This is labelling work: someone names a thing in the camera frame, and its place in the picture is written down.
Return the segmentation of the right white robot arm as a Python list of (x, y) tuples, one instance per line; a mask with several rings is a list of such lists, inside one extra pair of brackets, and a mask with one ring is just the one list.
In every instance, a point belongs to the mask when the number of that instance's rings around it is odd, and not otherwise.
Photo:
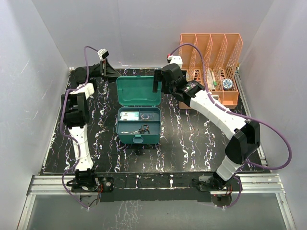
[(170, 94), (198, 111), (226, 135), (229, 142), (225, 148), (225, 157), (206, 182), (206, 186), (212, 189), (225, 190), (230, 186), (236, 171), (260, 146), (259, 123), (231, 113), (218, 100), (213, 99), (200, 83), (187, 81), (178, 64), (168, 64), (155, 70), (153, 80), (154, 93), (161, 87), (162, 93)]

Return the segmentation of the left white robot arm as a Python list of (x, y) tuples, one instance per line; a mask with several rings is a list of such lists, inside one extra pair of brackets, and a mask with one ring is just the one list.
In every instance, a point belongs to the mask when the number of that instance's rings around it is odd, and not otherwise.
[(73, 190), (82, 189), (93, 192), (99, 187), (99, 179), (95, 173), (94, 163), (90, 155), (87, 128), (90, 120), (88, 102), (96, 89), (96, 78), (106, 82), (115, 82), (121, 76), (105, 58), (93, 66), (79, 67), (73, 71), (77, 87), (69, 89), (61, 96), (62, 116), (60, 128), (66, 126), (72, 140), (76, 163), (75, 178), (66, 183)]

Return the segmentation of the black handled scissors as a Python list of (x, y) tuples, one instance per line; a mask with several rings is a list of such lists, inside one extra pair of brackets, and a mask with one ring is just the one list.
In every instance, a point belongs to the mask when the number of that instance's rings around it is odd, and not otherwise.
[(122, 131), (121, 133), (122, 134), (145, 134), (145, 133), (150, 134), (150, 131), (149, 131), (149, 126), (147, 124), (144, 124), (141, 126), (141, 128), (139, 128), (136, 131), (132, 131), (132, 132)]

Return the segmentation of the clear bag with rubber bands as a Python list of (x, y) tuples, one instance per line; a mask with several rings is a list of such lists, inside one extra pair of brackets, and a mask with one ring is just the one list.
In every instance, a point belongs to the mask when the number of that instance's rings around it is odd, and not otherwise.
[(152, 113), (140, 113), (140, 120), (142, 121), (148, 121), (153, 119)]

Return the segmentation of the blue divided tray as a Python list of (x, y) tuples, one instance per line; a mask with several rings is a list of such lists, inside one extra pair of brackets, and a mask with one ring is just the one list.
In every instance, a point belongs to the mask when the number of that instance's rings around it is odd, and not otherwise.
[(147, 135), (158, 135), (161, 129), (161, 110), (157, 107), (122, 107), (118, 110), (117, 133), (139, 134), (148, 127)]

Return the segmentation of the white blue bandage box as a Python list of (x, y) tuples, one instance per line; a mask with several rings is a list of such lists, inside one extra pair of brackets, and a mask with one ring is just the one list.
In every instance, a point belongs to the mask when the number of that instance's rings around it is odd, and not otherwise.
[(140, 112), (138, 111), (123, 111), (120, 113), (120, 121), (139, 121)]

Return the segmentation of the green medicine kit box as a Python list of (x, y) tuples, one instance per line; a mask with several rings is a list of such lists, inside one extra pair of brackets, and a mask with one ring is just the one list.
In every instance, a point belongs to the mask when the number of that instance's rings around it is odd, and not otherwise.
[(161, 135), (161, 82), (153, 92), (154, 76), (121, 76), (116, 80), (116, 133), (123, 144), (158, 144)]

